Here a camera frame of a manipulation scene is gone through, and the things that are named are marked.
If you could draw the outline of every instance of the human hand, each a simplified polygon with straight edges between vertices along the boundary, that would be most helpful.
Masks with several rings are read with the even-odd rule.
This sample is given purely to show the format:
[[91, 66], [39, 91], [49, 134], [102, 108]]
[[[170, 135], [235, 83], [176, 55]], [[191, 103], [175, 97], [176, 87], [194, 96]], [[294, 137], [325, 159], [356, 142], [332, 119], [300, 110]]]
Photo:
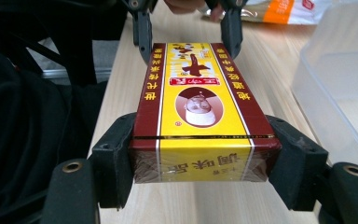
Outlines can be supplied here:
[[[173, 14], [192, 13], [198, 8], [205, 6], [205, 0], [164, 0], [164, 2]], [[211, 21], [219, 21], [223, 12], [222, 6], [218, 4], [211, 11]]]

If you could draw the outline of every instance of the yellow box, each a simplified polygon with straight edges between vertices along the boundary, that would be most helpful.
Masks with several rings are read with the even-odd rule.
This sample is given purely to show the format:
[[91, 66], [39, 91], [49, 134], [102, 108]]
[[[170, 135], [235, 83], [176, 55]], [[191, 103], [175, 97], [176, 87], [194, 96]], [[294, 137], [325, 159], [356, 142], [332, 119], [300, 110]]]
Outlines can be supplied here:
[[281, 144], [222, 44], [155, 44], [131, 140], [136, 183], [264, 181]]

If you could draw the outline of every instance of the black chair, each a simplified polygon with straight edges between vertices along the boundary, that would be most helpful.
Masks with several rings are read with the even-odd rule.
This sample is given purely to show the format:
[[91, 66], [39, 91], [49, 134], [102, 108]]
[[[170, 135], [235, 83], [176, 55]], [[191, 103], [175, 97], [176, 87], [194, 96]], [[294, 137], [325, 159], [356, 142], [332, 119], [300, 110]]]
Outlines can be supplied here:
[[[72, 85], [95, 84], [92, 40], [119, 40], [126, 17], [116, 0], [0, 0], [0, 50], [41, 74], [26, 50], [33, 49], [63, 65]], [[59, 54], [37, 43], [48, 36]]]

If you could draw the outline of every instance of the transparent plastic box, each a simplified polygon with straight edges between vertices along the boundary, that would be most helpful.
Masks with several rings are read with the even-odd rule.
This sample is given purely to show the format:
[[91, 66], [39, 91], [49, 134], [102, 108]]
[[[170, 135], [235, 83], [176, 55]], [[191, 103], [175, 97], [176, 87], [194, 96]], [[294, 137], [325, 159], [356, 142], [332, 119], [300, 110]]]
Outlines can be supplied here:
[[358, 2], [325, 11], [301, 50], [293, 94], [329, 160], [358, 164]]

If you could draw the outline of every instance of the light wood surface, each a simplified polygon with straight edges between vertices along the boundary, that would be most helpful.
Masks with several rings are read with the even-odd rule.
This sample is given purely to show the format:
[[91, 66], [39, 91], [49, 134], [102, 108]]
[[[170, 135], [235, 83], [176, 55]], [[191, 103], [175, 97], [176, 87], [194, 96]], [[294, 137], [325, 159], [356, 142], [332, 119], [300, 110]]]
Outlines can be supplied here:
[[[220, 25], [195, 12], [173, 15], [159, 1], [154, 42], [221, 42]], [[235, 60], [265, 114], [285, 119], [313, 139], [291, 93], [299, 51], [314, 26], [246, 22]], [[131, 15], [120, 40], [92, 145], [116, 120], [135, 112], [146, 64], [132, 44]], [[270, 183], [198, 182], [133, 185], [124, 209], [101, 210], [102, 223], [317, 223], [313, 212], [288, 211]]]

